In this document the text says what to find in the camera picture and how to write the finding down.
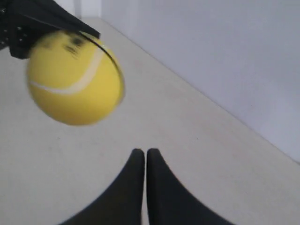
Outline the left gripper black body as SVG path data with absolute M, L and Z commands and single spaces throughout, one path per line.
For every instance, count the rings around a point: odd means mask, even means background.
M 33 45 L 56 28 L 47 23 L 47 13 L 36 0 L 0 2 L 0 48 L 9 48 L 12 57 L 27 59 Z

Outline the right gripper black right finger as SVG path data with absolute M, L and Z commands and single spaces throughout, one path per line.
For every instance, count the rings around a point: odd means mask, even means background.
M 196 199 L 154 148 L 147 151 L 146 192 L 150 225 L 232 224 Z

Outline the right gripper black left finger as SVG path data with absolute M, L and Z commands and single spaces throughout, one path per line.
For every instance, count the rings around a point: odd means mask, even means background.
M 140 225 L 144 189 L 144 152 L 132 150 L 111 185 L 63 225 Z

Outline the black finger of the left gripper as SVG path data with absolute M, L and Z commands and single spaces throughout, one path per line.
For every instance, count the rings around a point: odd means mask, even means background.
M 14 14 L 18 23 L 31 28 L 53 31 L 83 31 L 96 38 L 100 33 L 63 9 L 53 0 L 15 0 Z

